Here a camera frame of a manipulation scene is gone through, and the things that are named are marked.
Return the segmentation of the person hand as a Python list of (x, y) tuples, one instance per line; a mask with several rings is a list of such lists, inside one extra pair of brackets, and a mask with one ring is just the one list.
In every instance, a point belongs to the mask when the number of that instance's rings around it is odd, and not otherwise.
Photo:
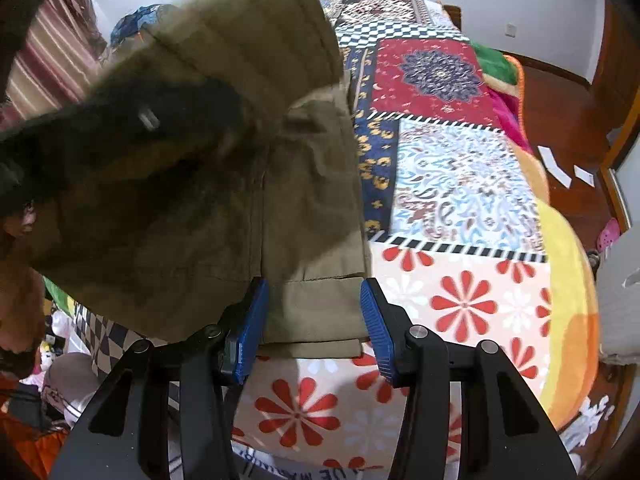
[(33, 206), (1, 218), (1, 374), (14, 379), (32, 374), (46, 332), (44, 281), (22, 245), (36, 218)]

